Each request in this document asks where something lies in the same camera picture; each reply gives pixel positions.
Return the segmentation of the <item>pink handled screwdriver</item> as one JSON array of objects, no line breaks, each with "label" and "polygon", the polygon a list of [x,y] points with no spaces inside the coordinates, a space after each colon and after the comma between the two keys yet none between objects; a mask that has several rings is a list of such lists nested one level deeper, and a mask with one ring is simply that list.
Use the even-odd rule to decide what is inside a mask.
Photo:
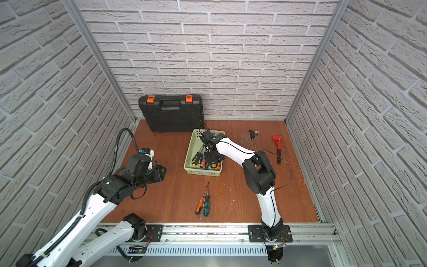
[{"label": "pink handled screwdriver", "polygon": [[206,166],[206,159],[205,159],[205,158],[203,158],[203,159],[201,160],[200,164],[199,164],[199,167],[200,167],[200,168],[205,168],[205,166]]}]

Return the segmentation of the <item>small green black screwdriver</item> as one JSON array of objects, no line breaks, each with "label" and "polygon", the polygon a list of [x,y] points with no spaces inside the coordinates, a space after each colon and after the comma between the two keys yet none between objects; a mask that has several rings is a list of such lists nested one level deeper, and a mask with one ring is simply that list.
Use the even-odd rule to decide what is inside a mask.
[{"label": "small green black screwdriver", "polygon": [[205,195],[205,200],[204,200],[203,213],[204,213],[204,216],[205,216],[205,217],[208,217],[208,216],[209,216],[209,213],[210,213],[209,184],[207,184],[207,187],[206,187],[206,195]]}]

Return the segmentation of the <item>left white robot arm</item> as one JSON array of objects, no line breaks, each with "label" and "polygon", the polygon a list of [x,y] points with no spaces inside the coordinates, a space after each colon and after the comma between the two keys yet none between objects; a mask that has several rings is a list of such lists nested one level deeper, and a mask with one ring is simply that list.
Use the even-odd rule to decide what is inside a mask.
[{"label": "left white robot arm", "polygon": [[112,230],[85,244],[84,241],[106,215],[134,192],[163,181],[167,169],[153,159],[148,148],[131,156],[125,167],[89,187],[81,210],[67,225],[34,254],[21,256],[18,267],[86,267],[126,241],[150,239],[146,222],[136,214],[126,216]]}]

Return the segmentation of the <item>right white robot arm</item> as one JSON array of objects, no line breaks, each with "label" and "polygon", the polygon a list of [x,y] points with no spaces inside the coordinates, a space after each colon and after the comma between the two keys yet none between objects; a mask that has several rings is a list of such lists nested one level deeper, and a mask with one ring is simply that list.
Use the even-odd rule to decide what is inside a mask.
[{"label": "right white robot arm", "polygon": [[210,167],[222,162],[225,157],[242,167],[246,184],[259,201],[262,232],[268,239],[275,239],[284,224],[275,199],[276,173],[266,153],[246,149],[225,135],[213,135],[209,130],[202,132],[200,139],[207,152],[206,163]]}]

